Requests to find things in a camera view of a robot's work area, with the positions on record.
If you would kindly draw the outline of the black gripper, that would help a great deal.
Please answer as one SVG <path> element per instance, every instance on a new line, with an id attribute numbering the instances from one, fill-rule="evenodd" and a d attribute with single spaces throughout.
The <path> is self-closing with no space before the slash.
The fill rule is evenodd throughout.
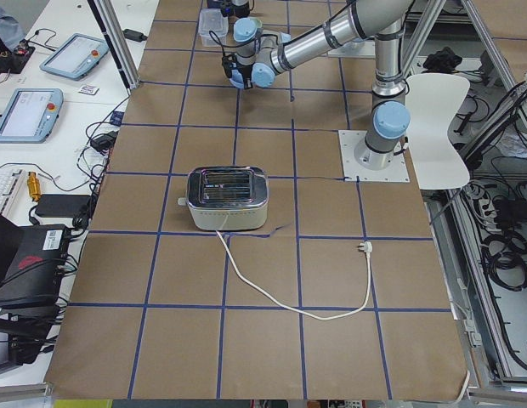
<path id="1" fill-rule="evenodd" d="M 221 65 L 224 70 L 224 74 L 228 79 L 231 78 L 232 71 L 239 71 L 244 78 L 245 89 L 252 89 L 252 67 L 250 65 L 243 65 L 241 62 L 238 61 L 237 55 L 232 54 L 224 54 L 222 56 Z"/>

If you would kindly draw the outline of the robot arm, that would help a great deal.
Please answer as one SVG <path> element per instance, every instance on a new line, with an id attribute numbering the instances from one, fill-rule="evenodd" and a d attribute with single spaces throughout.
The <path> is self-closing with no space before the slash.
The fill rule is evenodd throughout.
<path id="1" fill-rule="evenodd" d="M 236 88 L 268 88 L 282 73 L 354 40 L 375 42 L 371 125 L 356 145 L 357 162 L 370 169 L 388 166 L 411 116 L 405 106 L 403 38 L 409 1 L 349 1 L 331 18 L 298 37 L 265 30 L 244 17 L 234 24 L 235 44 L 222 54 L 224 74 Z"/>
<path id="2" fill-rule="evenodd" d="M 250 15 L 254 8 L 254 1 L 250 0 L 232 0 L 231 11 L 232 15 L 237 18 L 246 18 Z"/>

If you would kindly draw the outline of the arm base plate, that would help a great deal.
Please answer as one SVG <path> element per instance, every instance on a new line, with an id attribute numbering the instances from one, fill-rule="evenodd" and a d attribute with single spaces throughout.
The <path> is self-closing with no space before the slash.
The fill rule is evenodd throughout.
<path id="1" fill-rule="evenodd" d="M 409 183 L 402 146 L 398 141 L 388 153 L 376 153 L 366 145 L 366 131 L 339 130 L 343 177 L 352 182 Z"/>
<path id="2" fill-rule="evenodd" d="M 373 60 L 375 58 L 375 41 L 373 38 L 366 40 L 357 38 L 345 43 L 341 48 L 329 51 L 327 56 L 330 58 Z"/>

